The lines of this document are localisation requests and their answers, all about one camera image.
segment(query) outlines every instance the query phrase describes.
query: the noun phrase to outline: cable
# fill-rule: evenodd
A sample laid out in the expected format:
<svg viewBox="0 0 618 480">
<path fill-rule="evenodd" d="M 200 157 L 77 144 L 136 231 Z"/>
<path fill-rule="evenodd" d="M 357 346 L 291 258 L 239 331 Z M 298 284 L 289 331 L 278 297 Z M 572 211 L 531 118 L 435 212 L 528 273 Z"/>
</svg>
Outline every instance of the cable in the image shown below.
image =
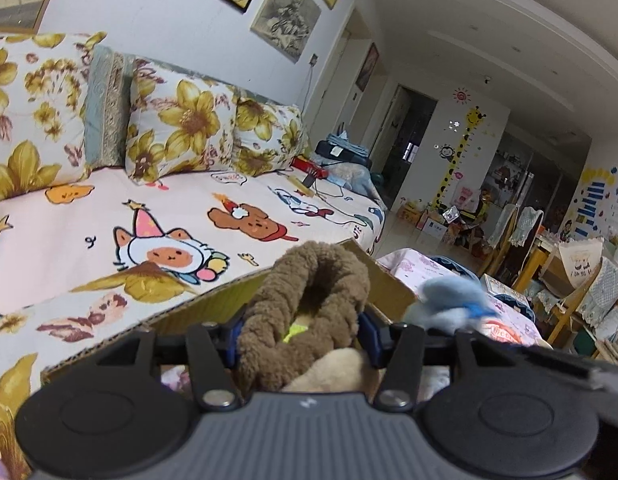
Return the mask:
<svg viewBox="0 0 618 480">
<path fill-rule="evenodd" d="M 313 78 L 313 65 L 309 66 L 309 84 L 307 85 L 307 93 L 305 94 L 305 100 L 303 101 L 303 109 L 300 113 L 305 113 L 305 106 L 307 106 L 307 98 L 309 97 L 309 91 L 311 89 L 311 79 Z"/>
</svg>

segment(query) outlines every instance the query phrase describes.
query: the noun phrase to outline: black circular cover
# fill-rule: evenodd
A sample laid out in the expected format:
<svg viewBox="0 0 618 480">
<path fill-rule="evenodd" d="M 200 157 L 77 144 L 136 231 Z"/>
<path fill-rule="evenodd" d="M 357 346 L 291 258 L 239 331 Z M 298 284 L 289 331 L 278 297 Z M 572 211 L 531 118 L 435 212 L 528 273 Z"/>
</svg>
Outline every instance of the black circular cover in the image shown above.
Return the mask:
<svg viewBox="0 0 618 480">
<path fill-rule="evenodd" d="M 450 462 L 504 478 L 545 478 L 579 465 L 598 417 L 576 394 L 532 370 L 481 370 L 437 393 L 424 431 Z"/>
<path fill-rule="evenodd" d="M 160 462 L 182 444 L 187 404 L 131 367 L 83 368 L 55 380 L 18 411 L 30 465 L 62 478 L 116 478 Z"/>
</svg>

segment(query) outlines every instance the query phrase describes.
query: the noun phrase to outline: pink cartoon blanket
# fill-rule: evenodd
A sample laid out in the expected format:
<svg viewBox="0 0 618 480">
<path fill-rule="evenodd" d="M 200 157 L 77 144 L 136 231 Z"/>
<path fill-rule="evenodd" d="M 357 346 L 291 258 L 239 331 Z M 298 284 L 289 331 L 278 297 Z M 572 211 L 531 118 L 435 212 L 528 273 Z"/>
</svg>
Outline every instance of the pink cartoon blanket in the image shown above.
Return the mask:
<svg viewBox="0 0 618 480">
<path fill-rule="evenodd" d="M 307 240 L 353 237 L 371 252 L 385 222 L 378 205 L 324 180 L 304 196 L 286 178 L 294 173 L 306 176 L 187 173 L 137 186 L 107 168 L 0 202 L 0 314 L 144 262 L 203 293 Z M 89 332 L 98 319 L 70 324 Z"/>
</svg>

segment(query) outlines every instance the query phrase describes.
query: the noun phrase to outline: gray ribbed panel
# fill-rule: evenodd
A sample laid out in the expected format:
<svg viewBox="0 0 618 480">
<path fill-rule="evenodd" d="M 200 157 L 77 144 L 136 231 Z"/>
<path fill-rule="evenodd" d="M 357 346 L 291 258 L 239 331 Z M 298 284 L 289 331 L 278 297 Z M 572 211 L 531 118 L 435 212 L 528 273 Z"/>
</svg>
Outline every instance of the gray ribbed panel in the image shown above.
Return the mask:
<svg viewBox="0 0 618 480">
<path fill-rule="evenodd" d="M 441 459 L 409 417 L 378 412 L 361 394 L 255 394 L 237 412 L 206 415 L 178 452 L 126 480 L 477 478 Z"/>
</svg>

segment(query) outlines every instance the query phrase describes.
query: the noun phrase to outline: metal screw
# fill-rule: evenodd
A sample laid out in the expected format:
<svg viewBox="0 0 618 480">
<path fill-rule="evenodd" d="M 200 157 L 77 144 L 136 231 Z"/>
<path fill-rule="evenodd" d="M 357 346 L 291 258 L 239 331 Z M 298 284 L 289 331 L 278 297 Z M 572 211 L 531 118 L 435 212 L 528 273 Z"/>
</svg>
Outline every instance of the metal screw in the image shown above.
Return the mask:
<svg viewBox="0 0 618 480">
<path fill-rule="evenodd" d="M 403 408 L 411 402 L 409 394 L 402 390 L 384 390 L 380 393 L 379 400 L 390 408 Z"/>
<path fill-rule="evenodd" d="M 209 406 L 215 406 L 217 408 L 225 408 L 229 406 L 235 395 L 228 390 L 209 390 L 202 396 L 202 400 Z"/>
</svg>

